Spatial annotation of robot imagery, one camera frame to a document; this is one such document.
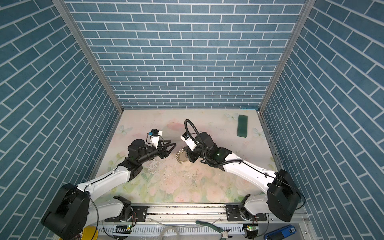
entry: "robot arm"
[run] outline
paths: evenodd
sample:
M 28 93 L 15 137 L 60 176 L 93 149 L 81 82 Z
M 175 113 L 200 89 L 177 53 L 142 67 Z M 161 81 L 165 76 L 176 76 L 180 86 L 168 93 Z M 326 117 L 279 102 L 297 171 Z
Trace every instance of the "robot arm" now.
M 189 132 L 187 123 L 195 131 L 196 138 Z M 300 200 L 300 193 L 291 176 L 284 170 L 274 172 L 258 167 L 241 159 L 231 150 L 217 147 L 211 136 L 206 132 L 199 132 L 193 123 L 186 119 L 185 133 L 181 139 L 187 144 L 184 150 L 191 162 L 202 158 L 201 162 L 222 171 L 231 172 L 259 187 L 265 195 L 247 196 L 240 205 L 240 213 L 245 219 L 250 219 L 258 213 L 269 210 L 279 219 L 289 222 Z
M 151 133 L 154 132 L 162 134 L 162 131 L 152 129 Z M 132 215 L 129 200 L 115 196 L 100 204 L 94 204 L 94 201 L 112 188 L 134 179 L 141 172 L 143 163 L 157 156 L 162 159 L 168 157 L 175 146 L 176 143 L 159 138 L 151 141 L 151 146 L 146 145 L 142 139 L 132 141 L 128 147 L 128 156 L 114 170 L 76 186 L 70 183 L 62 186 L 41 223 L 62 239 L 69 240 L 98 220 L 110 217 L 128 220 Z

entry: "floral tablecloth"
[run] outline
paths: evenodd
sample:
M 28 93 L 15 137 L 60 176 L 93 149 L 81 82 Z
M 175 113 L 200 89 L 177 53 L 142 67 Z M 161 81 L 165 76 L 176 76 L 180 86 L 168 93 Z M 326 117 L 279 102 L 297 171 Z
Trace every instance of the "floral tablecloth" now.
M 237 136 L 238 115 L 248 116 L 248 136 Z M 188 161 L 180 136 L 184 120 L 190 119 L 199 131 L 211 135 L 219 147 L 233 151 L 260 167 L 275 170 L 268 143 L 255 110 L 125 110 L 99 167 L 97 176 L 114 169 L 128 155 L 128 145 L 145 139 L 152 128 L 163 130 L 164 139 L 177 146 L 165 159 L 143 164 L 132 181 L 121 184 L 97 202 L 121 195 L 133 203 L 237 202 L 246 194 L 263 194 L 250 182 L 220 169 Z

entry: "wire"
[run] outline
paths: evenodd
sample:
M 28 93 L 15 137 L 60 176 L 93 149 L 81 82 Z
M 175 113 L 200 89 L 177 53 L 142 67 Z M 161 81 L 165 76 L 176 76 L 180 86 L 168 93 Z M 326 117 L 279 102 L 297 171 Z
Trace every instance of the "wire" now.
M 104 179 L 106 179 L 107 177 L 109 177 L 110 175 L 112 175 L 112 174 L 116 171 L 116 169 L 117 169 L 118 167 L 119 167 L 119 166 L 117 166 L 117 167 L 115 168 L 115 170 L 113 170 L 110 174 L 108 174 L 107 176 L 103 177 L 102 179 L 99 179 L 99 180 L 94 181 L 94 182 L 90 182 L 90 183 L 84 188 L 84 192 L 85 192 L 85 189 L 86 189 L 87 187 L 89 187 L 91 184 L 94 184 L 94 183 L 96 183 L 96 182 L 98 182 L 98 181 L 104 180 Z
M 205 227 L 205 226 L 182 226 L 182 225 L 166 225 L 166 224 L 163 224 L 163 223 L 161 223 L 161 222 L 158 222 L 158 221 L 156 221 L 156 220 L 154 220 L 154 219 L 152 219 L 151 218 L 151 220 L 152 221 L 154 221 L 154 222 L 156 222 L 156 223 L 158 223 L 158 224 L 160 224 L 160 225 L 163 225 L 163 226 L 166 226 L 166 227 L 182 227 L 182 228 L 201 228 L 201 227 Z
M 180 239 L 180 233 L 178 232 L 178 230 L 177 230 L 175 227 L 167 226 L 167 227 L 165 227 L 165 228 L 161 231 L 161 233 L 160 233 L 159 237 L 157 238 L 157 240 L 163 240 L 163 236 L 164 236 L 164 234 L 165 234 L 168 230 L 174 230 L 175 233 L 176 233 L 176 235 L 177 235 L 177 240 Z
M 103 220 L 103 231 L 105 232 L 105 234 L 108 236 L 108 237 L 110 237 L 110 238 L 113 238 L 113 239 L 117 239 L 117 240 L 119 240 L 120 238 L 118 237 L 118 238 L 115 238 L 114 236 L 113 236 L 113 234 L 112 234 L 112 236 L 111 235 L 109 235 L 106 231 L 105 231 L 105 229 L 104 229 L 104 220 Z
M 146 142 L 147 144 L 151 144 L 150 142 L 148 142 L 148 136 L 149 136 L 149 132 L 147 133 L 147 137 L 145 138 L 145 142 Z
M 159 137 L 161 137 L 161 139 L 163 140 L 163 142 L 161 144 L 161 147 L 163 147 L 164 146 L 164 138 L 161 135 L 159 135 Z
M 136 215 L 136 212 L 135 213 L 135 224 L 133 224 L 133 213 L 132 213 L 132 227 L 136 226 L 136 223 L 137 223 L 137 215 Z
M 188 126 L 187 126 L 187 123 L 189 123 L 189 125 L 191 125 L 191 127 L 193 128 L 193 130 L 195 131 L 197 137 L 199 138 L 198 139 L 198 142 L 196 142 L 196 140 L 192 137 L 192 135 L 190 134 L 189 130 L 188 130 Z M 205 144 L 200 136 L 200 132 L 197 130 L 197 128 L 195 127 L 195 125 L 191 122 L 191 120 L 189 119 L 186 119 L 184 121 L 184 127 L 185 127 L 185 131 L 187 132 L 187 134 L 190 136 L 190 138 L 192 138 L 192 140 L 198 145 L 200 146 L 201 148 L 201 152 L 202 152 L 202 157 L 203 157 L 203 160 L 208 164 L 208 166 L 210 167 L 220 167 L 220 166 L 223 166 L 223 165 L 226 165 L 226 164 L 231 164 L 231 163 L 235 163 L 235 162 L 243 162 L 242 159 L 239 159 L 239 160 L 229 160 L 229 161 L 225 161 L 225 162 L 222 162 L 222 163 L 219 163 L 219 164 L 212 164 L 211 162 L 209 162 L 209 158 L 207 158 L 207 156 L 205 155 Z
M 94 183 L 96 183 L 96 182 L 98 182 L 98 181 L 101 181 L 101 180 L 107 178 L 108 176 L 110 176 L 111 174 L 113 174 L 113 173 L 116 171 L 116 169 L 117 169 L 118 167 L 119 167 L 119 166 L 117 166 L 117 167 L 115 168 L 115 170 L 114 170 L 113 172 L 111 172 L 110 174 L 108 174 L 107 176 L 103 177 L 102 179 L 99 179 L 99 180 L 97 180 L 97 181 L 94 181 L 94 182 L 88 184 L 88 185 L 84 188 L 85 195 L 87 195 L 87 197 L 91 200 L 93 206 L 94 206 L 95 209 L 96 209 L 96 213 L 97 213 L 96 229 L 95 229 L 95 232 L 93 233 L 93 236 L 92 236 L 91 240 L 93 240 L 93 238 L 95 237 L 95 234 L 96 234 L 96 232 L 97 232 L 97 227 L 99 226 L 99 210 L 97 209 L 96 204 L 93 202 L 93 200 L 92 200 L 90 194 L 86 192 L 86 189 L 87 189 L 87 187 L 89 187 L 91 184 L 94 184 Z
M 253 217 L 253 222 L 252 222 L 252 224 L 255 224 L 255 220 L 256 220 L 256 224 L 259 225 L 258 222 L 257 222 L 256 215 Z
M 255 239 L 255 238 L 257 238 L 257 237 L 260 237 L 260 236 L 263 236 L 263 235 L 267 232 L 268 227 L 269 227 L 269 213 L 267 213 L 267 214 L 268 214 L 268 224 L 267 224 L 267 226 L 266 226 L 265 231 L 264 231 L 261 235 L 255 236 L 253 239 Z
M 95 234 L 96 234 L 96 232 L 97 232 L 97 227 L 99 226 L 99 210 L 97 209 L 96 204 L 93 202 L 91 196 L 90 196 L 88 193 L 86 193 L 86 192 L 85 192 L 85 195 L 87 195 L 88 198 L 91 200 L 91 202 L 93 203 L 93 206 L 94 206 L 95 209 L 96 209 L 96 213 L 97 213 L 96 229 L 95 229 L 95 232 L 93 233 L 93 236 L 92 236 L 92 238 L 91 238 L 91 240 L 93 240 L 93 238 L 95 237 Z
M 252 168 L 253 170 L 255 170 L 255 171 L 257 171 L 257 172 L 259 172 L 259 173 L 265 175 L 266 177 L 271 177 L 271 178 L 273 178 L 273 179 L 276 179 L 277 181 L 279 181 L 279 182 L 281 182 L 281 183 L 284 183 L 285 185 L 287 185 L 287 186 L 293 188 L 294 190 L 296 190 L 297 193 L 298 193 L 298 195 L 299 195 L 299 197 L 300 197 L 300 200 L 302 200 L 301 197 L 303 197 L 303 199 L 304 199 L 303 204 L 302 204 L 300 207 L 296 208 L 296 210 L 298 210 L 298 209 L 300 209 L 300 208 L 302 208 L 302 207 L 304 206 L 304 204 L 306 203 L 306 198 L 305 198 L 304 194 L 302 194 L 298 189 L 292 187 L 292 186 L 289 185 L 288 183 L 285 183 L 285 182 L 281 181 L 281 180 L 278 179 L 278 178 L 272 177 L 271 175 L 269 175 L 269 174 L 266 173 L 266 172 L 262 172 L 262 171 L 257 170 L 256 168 L 254 168 L 254 167 L 252 167 L 252 166 L 246 164 L 245 162 L 243 162 L 243 163 L 244 163 L 245 165 L 247 165 L 248 167 Z

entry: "brick wallpaper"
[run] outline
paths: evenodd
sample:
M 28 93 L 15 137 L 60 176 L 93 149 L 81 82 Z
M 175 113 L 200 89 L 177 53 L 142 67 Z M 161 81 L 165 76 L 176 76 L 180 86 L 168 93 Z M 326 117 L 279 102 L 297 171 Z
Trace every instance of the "brick wallpaper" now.
M 304 1 L 66 3 L 125 108 L 257 108 Z
M 51 0 L 0 6 L 0 239 L 49 239 L 42 215 L 87 179 L 118 114 Z
M 384 239 L 384 2 L 317 0 L 265 109 L 319 239 Z

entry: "green sponge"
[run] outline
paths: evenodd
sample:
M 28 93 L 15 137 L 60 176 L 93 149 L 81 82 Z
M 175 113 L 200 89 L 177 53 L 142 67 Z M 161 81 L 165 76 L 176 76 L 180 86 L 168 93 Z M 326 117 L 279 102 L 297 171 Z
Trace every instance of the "green sponge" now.
M 239 115 L 237 123 L 237 135 L 239 137 L 247 137 L 248 134 L 248 116 Z

